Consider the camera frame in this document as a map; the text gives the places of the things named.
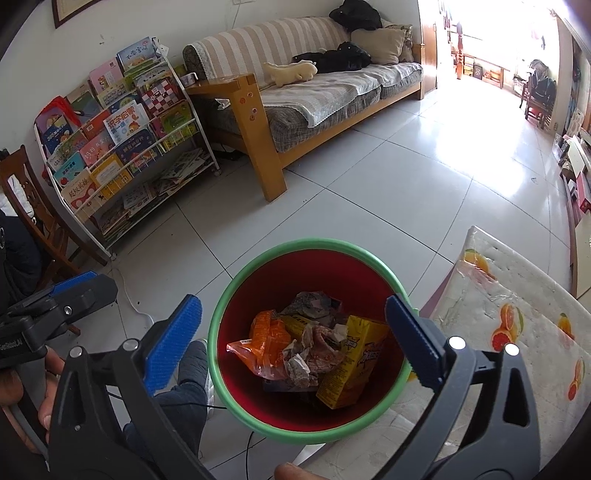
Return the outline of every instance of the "human hand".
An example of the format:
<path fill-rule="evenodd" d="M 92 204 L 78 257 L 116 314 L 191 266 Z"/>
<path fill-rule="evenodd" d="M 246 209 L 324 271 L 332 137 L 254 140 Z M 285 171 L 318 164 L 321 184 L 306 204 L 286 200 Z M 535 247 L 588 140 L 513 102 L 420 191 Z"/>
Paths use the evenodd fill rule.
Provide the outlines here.
<path fill-rule="evenodd" d="M 275 480 L 328 480 L 323 476 L 307 472 L 292 463 L 278 465 L 275 468 L 274 476 Z"/>

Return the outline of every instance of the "red box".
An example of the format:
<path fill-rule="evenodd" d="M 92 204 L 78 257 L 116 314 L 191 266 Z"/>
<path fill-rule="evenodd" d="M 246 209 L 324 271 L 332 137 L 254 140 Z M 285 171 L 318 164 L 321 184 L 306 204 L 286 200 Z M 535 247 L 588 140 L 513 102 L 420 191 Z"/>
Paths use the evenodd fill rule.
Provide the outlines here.
<path fill-rule="evenodd" d="M 577 177 L 577 201 L 581 212 L 586 213 L 591 210 L 591 190 L 583 172 Z"/>

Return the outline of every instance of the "sofa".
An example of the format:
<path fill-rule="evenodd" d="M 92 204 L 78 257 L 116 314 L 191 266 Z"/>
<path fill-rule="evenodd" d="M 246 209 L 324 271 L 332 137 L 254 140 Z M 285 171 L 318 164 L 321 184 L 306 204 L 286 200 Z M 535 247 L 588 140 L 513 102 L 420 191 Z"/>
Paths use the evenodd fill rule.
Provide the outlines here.
<path fill-rule="evenodd" d="M 285 18 L 222 32 L 187 45 L 187 88 L 211 142 L 247 154 L 271 202 L 286 191 L 282 170 L 325 141 L 410 95 L 421 99 L 424 46 L 414 62 L 317 74 L 305 83 L 272 84 L 262 64 L 288 64 L 307 51 L 335 50 L 351 34 L 330 18 Z"/>

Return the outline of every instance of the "finger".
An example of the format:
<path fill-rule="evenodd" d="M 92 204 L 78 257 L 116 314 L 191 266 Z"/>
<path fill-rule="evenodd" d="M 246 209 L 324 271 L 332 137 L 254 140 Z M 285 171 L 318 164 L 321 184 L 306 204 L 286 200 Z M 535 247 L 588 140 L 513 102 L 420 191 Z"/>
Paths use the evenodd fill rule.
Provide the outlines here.
<path fill-rule="evenodd" d="M 8 407 L 21 401 L 22 383 L 16 371 L 0 371 L 0 406 Z"/>
<path fill-rule="evenodd" d="M 59 357 L 53 348 L 47 347 L 45 356 L 45 370 L 54 375 L 61 375 L 64 370 L 65 362 Z"/>
<path fill-rule="evenodd" d="M 275 468 L 275 480 L 327 480 L 325 477 L 310 473 L 292 463 L 284 463 Z"/>
<path fill-rule="evenodd" d="M 57 393 L 57 378 L 55 375 L 46 372 L 46 388 L 45 388 L 45 399 L 39 405 L 38 418 L 39 423 L 49 430 L 51 425 L 51 412 L 53 411 L 53 404 L 56 402 Z"/>

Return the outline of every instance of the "wooden armrest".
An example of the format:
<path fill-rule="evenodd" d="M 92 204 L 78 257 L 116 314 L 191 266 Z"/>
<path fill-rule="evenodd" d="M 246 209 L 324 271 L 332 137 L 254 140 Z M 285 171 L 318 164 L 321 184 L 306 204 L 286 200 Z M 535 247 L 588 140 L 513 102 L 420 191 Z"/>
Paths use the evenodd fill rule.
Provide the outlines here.
<path fill-rule="evenodd" d="M 200 80 L 187 87 L 189 95 L 207 95 L 215 98 L 227 98 L 231 93 L 256 83 L 252 73 L 234 77 L 220 77 L 212 80 Z"/>

